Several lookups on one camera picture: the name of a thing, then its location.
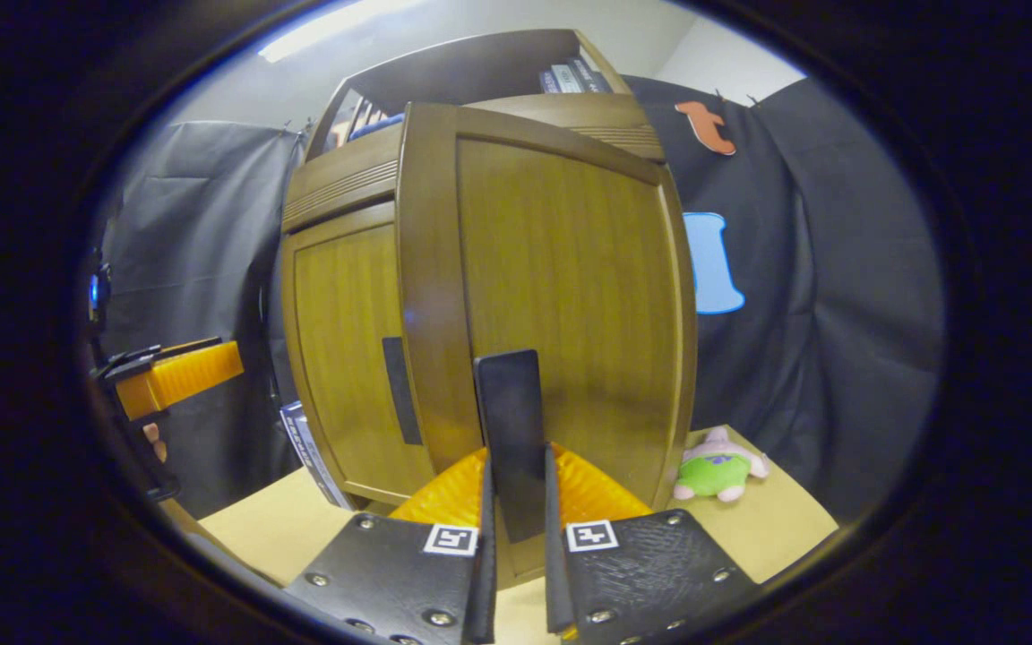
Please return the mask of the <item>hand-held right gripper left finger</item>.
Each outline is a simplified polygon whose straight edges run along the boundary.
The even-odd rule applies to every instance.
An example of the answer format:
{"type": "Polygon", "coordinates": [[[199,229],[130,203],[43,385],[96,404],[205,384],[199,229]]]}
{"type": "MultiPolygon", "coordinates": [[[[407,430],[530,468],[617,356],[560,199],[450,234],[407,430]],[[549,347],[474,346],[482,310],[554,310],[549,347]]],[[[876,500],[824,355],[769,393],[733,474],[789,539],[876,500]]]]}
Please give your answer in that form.
{"type": "Polygon", "coordinates": [[[357,512],[286,587],[365,644],[495,641],[495,496],[480,449],[386,515],[357,512]]]}

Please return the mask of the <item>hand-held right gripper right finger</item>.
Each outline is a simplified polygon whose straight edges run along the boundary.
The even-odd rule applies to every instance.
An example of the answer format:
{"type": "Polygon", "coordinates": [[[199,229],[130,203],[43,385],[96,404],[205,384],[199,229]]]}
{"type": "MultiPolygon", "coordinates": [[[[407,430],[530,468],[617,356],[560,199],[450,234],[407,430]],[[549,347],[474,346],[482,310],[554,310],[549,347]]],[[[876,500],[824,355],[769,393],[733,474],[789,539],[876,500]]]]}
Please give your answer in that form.
{"type": "Polygon", "coordinates": [[[636,509],[601,470],[545,448],[547,628],[565,644],[688,644],[757,584],[684,509],[636,509]]]}

